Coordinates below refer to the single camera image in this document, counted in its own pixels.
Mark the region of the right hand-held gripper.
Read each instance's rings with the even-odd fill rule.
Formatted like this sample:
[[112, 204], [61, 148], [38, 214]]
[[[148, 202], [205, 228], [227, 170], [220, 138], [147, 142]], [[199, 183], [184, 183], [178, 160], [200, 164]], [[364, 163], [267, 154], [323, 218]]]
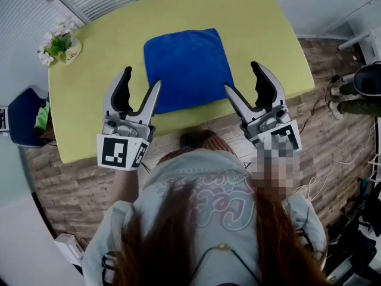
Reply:
[[292, 158], [302, 150], [296, 120], [292, 120], [285, 104], [285, 92], [276, 76], [264, 65], [252, 61], [257, 81], [254, 110], [243, 95], [228, 83], [224, 91], [237, 115], [242, 119], [245, 138], [254, 146], [256, 155], [272, 158]]

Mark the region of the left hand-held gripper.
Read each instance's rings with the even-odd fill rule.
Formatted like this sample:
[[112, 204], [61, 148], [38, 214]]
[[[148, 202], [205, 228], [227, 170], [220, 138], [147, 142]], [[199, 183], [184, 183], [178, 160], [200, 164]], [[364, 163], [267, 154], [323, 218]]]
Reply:
[[155, 128], [150, 126], [150, 122], [155, 114], [161, 81], [156, 81], [148, 89], [139, 110], [133, 112], [129, 104], [131, 73], [132, 68], [127, 66], [116, 76], [104, 95], [105, 119], [102, 133], [96, 138], [100, 167], [138, 170], [152, 141]]

